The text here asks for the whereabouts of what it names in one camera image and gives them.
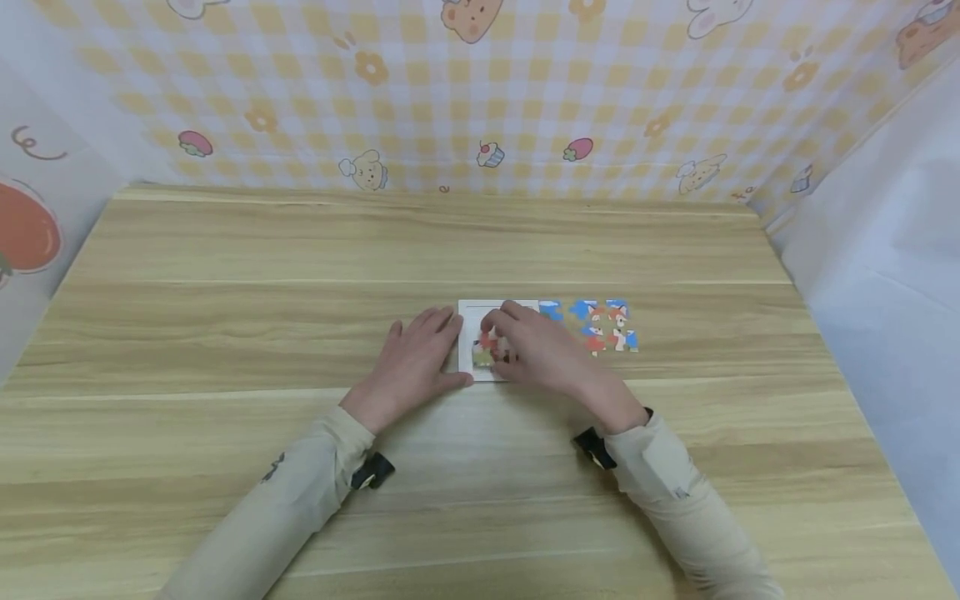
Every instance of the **checkered wallpaper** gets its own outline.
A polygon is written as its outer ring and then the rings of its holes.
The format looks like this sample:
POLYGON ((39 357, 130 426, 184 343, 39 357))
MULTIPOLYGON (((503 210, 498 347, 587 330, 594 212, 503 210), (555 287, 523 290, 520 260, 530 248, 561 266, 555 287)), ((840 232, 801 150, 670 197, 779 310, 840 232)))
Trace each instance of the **checkered wallpaper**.
POLYGON ((34 2, 182 182, 765 224, 960 54, 960 0, 34 2))

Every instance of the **wood grain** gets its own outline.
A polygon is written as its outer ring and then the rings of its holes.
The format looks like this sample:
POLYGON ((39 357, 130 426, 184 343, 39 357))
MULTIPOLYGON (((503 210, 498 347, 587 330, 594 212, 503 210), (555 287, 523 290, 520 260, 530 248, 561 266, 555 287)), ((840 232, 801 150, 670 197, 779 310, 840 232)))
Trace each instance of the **wood grain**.
MULTIPOLYGON (((0 399, 0 589, 149 598, 389 322, 459 298, 624 298, 599 360, 664 414, 789 597, 955 597, 789 280, 737 206, 132 188, 0 399)), ((562 399, 478 385, 378 441, 272 597, 691 597, 574 452, 562 399)))

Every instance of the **long sleeve shirt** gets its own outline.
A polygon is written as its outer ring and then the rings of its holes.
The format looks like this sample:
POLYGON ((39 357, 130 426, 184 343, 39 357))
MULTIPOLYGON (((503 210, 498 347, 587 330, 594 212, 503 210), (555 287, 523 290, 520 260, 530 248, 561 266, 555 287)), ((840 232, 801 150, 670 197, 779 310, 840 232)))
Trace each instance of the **long sleeve shirt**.
MULTIPOLYGON (((339 510, 372 443, 373 434, 340 407, 316 420, 156 600, 261 600, 339 510)), ((660 415, 606 443, 620 490, 650 518, 707 600, 783 598, 759 550, 660 415)))

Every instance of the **white wall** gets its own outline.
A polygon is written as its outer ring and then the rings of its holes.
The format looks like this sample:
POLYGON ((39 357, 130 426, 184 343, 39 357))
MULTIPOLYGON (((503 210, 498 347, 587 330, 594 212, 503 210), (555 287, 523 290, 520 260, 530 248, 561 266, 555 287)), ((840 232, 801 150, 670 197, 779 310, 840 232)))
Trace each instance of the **white wall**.
POLYGON ((4 7, 0 82, 0 255, 43 263, 0 280, 2 382, 110 196, 132 180, 171 176, 33 3, 4 7), (32 246, 38 236, 60 245, 51 260, 32 246))
POLYGON ((782 260, 960 588, 960 61, 831 173, 782 260))

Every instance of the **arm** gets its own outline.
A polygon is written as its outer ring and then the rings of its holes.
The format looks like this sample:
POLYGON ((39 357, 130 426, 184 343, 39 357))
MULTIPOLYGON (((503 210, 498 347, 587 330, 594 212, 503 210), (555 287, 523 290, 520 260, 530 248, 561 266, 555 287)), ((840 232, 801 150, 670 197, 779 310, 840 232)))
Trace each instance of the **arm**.
POLYGON ((648 412, 626 384, 587 355, 560 324, 515 302, 481 323, 496 327, 516 360, 496 363, 505 379, 539 385, 580 401, 612 435, 620 490, 656 527, 687 579, 709 600, 768 600, 783 592, 727 505, 693 466, 683 442, 648 412))
POLYGON ((620 490, 650 518, 686 578, 710 600, 774 600, 783 591, 759 549, 660 415, 606 439, 620 490))
POLYGON ((340 509, 373 434, 339 406, 291 444, 157 600, 260 600, 340 509))
POLYGON ((261 600, 340 509, 375 434, 426 400, 470 385, 440 368, 460 332, 452 308, 430 308, 387 334, 371 374, 283 452, 156 600, 261 600))

